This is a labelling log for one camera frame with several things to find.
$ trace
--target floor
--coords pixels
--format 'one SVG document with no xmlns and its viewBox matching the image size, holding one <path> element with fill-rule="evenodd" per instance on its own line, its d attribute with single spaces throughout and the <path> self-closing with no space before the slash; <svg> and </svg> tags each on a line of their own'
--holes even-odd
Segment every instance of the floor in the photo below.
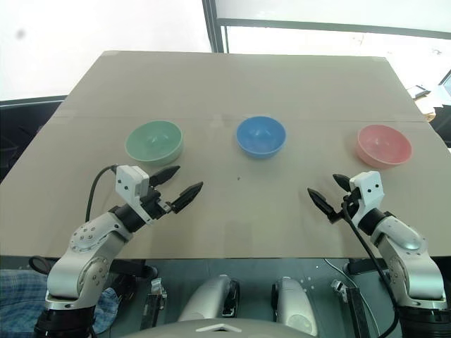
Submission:
<svg viewBox="0 0 451 338">
<path fill-rule="evenodd" d="M 347 260 L 332 259 L 342 267 Z M 1 268 L 25 269 L 25 258 L 3 257 Z M 290 276 L 302 283 L 316 315 L 320 337 L 353 337 L 349 308 L 344 306 L 331 289 L 334 279 L 345 278 L 326 265 L 322 259 L 216 259 L 216 260 L 155 260 L 148 265 L 158 268 L 163 286 L 168 292 L 165 309 L 160 313 L 157 325 L 175 322 L 190 295 L 209 277 L 227 274 L 240 282 L 241 299 L 239 318 L 272 320 L 271 286 L 282 276 Z M 376 273 L 353 277 L 368 301 L 381 331 L 389 326 L 393 318 L 390 299 Z M 134 299 L 124 304 L 111 329 L 100 334 L 100 338 L 122 337 L 140 329 L 142 310 L 149 291 L 150 281 L 140 280 Z M 377 337 L 368 317 L 372 337 Z M 399 328 L 390 338 L 401 337 Z"/>
<path fill-rule="evenodd" d="M 0 182 L 60 103 L 24 106 L 1 106 L 0 103 Z"/>
</svg>

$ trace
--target plaid shirt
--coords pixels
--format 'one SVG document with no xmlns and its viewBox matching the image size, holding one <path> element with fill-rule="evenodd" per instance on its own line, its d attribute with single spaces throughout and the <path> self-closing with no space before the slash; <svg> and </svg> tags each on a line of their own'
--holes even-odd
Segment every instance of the plaid shirt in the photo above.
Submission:
<svg viewBox="0 0 451 338">
<path fill-rule="evenodd" d="M 47 276 L 31 270 L 0 270 L 0 337 L 31 337 L 44 310 Z M 113 324 L 118 297 L 112 288 L 102 292 L 95 308 L 94 331 Z"/>
</svg>

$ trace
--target metal bracket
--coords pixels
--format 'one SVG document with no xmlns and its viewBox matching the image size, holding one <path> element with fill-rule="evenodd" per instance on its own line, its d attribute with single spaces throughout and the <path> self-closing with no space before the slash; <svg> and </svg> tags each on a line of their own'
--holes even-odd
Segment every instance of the metal bracket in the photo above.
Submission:
<svg viewBox="0 0 451 338">
<path fill-rule="evenodd" d="M 116 192 L 146 224 L 152 217 L 141 206 L 141 197 L 149 191 L 149 175 L 138 166 L 120 165 L 116 168 Z"/>
<path fill-rule="evenodd" d="M 333 280 L 330 285 L 341 296 L 343 303 L 350 308 L 354 335 L 356 338 L 370 338 L 365 309 L 359 288 L 347 287 L 340 280 Z"/>
<path fill-rule="evenodd" d="M 381 174 L 377 171 L 360 173 L 350 180 L 350 187 L 353 191 L 359 188 L 361 199 L 359 209 L 352 218 L 352 222 L 357 227 L 362 218 L 372 209 L 381 206 L 384 197 Z"/>
<path fill-rule="evenodd" d="M 166 305 L 166 299 L 168 298 L 168 293 L 164 289 L 161 278 L 156 278 L 151 281 L 150 294 L 152 296 L 161 296 L 161 302 L 159 304 L 159 309 L 163 310 Z"/>
</svg>

